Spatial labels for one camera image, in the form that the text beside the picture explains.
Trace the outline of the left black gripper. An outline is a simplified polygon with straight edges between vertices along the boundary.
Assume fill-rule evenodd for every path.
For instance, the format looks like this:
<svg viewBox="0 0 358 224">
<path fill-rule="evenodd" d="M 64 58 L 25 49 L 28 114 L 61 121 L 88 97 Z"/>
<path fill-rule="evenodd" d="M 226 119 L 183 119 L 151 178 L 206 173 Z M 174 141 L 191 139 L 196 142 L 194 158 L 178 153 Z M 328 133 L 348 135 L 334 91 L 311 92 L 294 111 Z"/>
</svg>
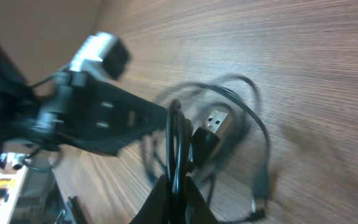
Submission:
<svg viewBox="0 0 358 224">
<path fill-rule="evenodd" d="M 89 73 L 60 70 L 34 122 L 34 142 L 66 144 L 116 156 L 124 146 L 165 127 L 167 110 Z"/>
</svg>

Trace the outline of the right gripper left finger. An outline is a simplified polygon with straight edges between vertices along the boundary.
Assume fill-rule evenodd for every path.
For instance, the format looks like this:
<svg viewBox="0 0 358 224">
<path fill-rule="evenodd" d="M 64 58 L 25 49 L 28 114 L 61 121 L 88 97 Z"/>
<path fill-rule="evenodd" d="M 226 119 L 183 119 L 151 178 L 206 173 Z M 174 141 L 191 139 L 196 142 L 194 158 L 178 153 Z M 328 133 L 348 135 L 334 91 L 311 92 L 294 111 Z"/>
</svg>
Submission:
<svg viewBox="0 0 358 224">
<path fill-rule="evenodd" d="M 130 224 L 167 224 L 168 199 L 168 180 L 162 175 Z"/>
</svg>

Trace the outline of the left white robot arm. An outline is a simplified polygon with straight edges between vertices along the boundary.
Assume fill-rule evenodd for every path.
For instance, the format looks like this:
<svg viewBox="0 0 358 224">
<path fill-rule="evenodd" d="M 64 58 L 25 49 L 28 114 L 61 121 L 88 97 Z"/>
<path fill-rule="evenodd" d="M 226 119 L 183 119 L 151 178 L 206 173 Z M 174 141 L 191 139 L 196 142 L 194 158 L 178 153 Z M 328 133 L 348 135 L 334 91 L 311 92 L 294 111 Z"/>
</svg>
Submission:
<svg viewBox="0 0 358 224">
<path fill-rule="evenodd" d="M 90 35 L 69 63 L 53 72 L 40 96 L 0 46 L 0 155 L 5 143 L 58 152 L 62 145 L 116 156 L 124 146 L 165 127 L 164 107 L 112 84 L 130 55 L 107 32 Z"/>
</svg>

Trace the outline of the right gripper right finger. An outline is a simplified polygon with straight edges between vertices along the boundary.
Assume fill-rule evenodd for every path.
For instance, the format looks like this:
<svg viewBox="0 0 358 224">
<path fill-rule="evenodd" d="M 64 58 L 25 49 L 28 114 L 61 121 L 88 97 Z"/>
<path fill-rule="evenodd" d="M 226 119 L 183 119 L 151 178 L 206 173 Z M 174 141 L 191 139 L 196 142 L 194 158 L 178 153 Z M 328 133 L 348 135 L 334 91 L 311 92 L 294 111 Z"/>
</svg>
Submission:
<svg viewBox="0 0 358 224">
<path fill-rule="evenodd" d="M 185 180 L 185 224 L 219 224 L 191 177 Z"/>
</svg>

